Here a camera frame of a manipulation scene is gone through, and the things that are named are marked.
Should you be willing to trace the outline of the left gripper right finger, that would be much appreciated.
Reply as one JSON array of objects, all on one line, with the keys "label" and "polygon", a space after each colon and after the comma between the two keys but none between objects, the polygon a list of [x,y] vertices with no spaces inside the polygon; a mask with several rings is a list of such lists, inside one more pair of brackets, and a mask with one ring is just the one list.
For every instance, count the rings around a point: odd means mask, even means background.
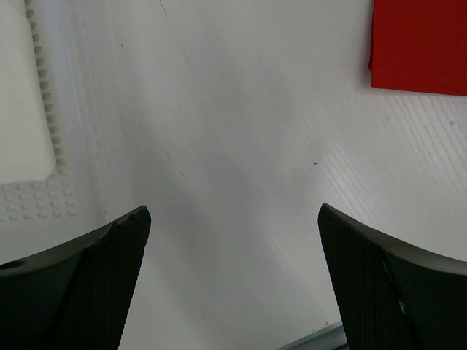
[{"label": "left gripper right finger", "polygon": [[466,262],[408,244],[328,204],[317,221],[350,349],[466,348]]}]

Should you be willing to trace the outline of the red paper napkin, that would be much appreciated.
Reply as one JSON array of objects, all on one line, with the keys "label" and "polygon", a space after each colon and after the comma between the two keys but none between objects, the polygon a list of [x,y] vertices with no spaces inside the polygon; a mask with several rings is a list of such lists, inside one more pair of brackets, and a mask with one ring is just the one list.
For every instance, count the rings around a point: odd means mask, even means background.
[{"label": "red paper napkin", "polygon": [[466,2],[373,3],[368,68],[373,88],[466,94]]}]

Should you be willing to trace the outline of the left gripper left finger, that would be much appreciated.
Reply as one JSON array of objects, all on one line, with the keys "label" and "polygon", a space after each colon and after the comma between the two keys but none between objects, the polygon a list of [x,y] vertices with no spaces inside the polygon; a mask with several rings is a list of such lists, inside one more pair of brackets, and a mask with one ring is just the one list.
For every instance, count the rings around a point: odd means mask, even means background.
[{"label": "left gripper left finger", "polygon": [[150,234],[140,206],[1,265],[2,349],[117,349]]}]

